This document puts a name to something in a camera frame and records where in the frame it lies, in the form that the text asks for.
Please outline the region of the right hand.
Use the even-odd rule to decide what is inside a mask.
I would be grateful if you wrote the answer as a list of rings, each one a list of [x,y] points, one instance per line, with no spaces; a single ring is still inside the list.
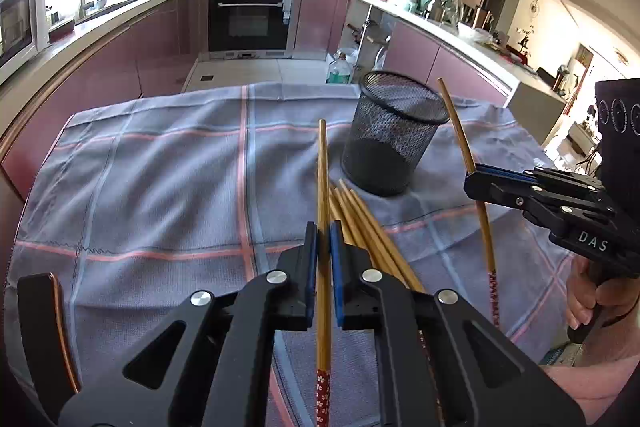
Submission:
[[[575,256],[566,280],[567,335],[585,346],[590,363],[639,352],[639,280],[597,283],[594,264]]]

